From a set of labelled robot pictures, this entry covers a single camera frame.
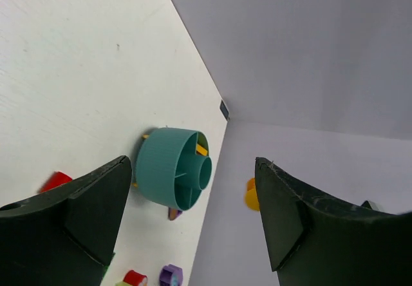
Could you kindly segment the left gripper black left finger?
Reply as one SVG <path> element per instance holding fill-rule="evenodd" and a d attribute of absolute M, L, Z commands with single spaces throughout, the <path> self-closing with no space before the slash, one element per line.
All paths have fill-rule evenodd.
<path fill-rule="evenodd" d="M 1 208 L 1 285 L 100 285 L 131 185 L 120 156 Z"/>

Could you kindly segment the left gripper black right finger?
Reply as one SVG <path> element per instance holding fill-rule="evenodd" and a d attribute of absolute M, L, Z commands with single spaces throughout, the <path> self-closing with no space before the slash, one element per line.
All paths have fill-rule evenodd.
<path fill-rule="evenodd" d="M 410 285 L 411 213 L 389 214 L 255 164 L 270 266 L 281 285 Z"/>

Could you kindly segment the yellow rounded lego brick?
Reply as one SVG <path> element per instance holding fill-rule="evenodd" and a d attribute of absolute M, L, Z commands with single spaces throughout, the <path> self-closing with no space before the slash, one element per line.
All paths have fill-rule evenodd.
<path fill-rule="evenodd" d="M 244 202 L 246 206 L 253 210 L 253 211 L 259 211 L 259 201 L 258 201 L 258 196 L 257 196 L 257 191 L 256 191 L 256 185 L 255 185 L 255 178 L 251 178 L 247 182 L 247 188 L 245 191 L 245 196 L 244 196 Z"/>

